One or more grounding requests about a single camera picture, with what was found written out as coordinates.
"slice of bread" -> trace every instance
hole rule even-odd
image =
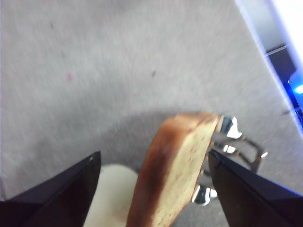
[[[126,227],[169,227],[189,203],[219,116],[168,118],[139,173]]]

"pink speck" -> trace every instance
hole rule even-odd
[[[72,74],[68,73],[66,78],[69,82],[71,82],[72,81]]]

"floor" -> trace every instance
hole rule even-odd
[[[3,0],[1,195],[90,153],[139,170],[161,122],[233,114],[269,155],[260,174],[303,193],[302,137],[233,0]],[[174,227],[227,226],[218,201]]]

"blue light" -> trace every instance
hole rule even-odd
[[[303,93],[303,85],[297,86],[294,91],[298,94],[302,94]]]

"bread crust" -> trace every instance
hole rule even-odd
[[[198,125],[217,119],[218,116],[211,113],[186,113],[170,117],[162,124],[139,172],[126,227],[153,226],[152,216],[165,184],[165,176],[184,139]]]

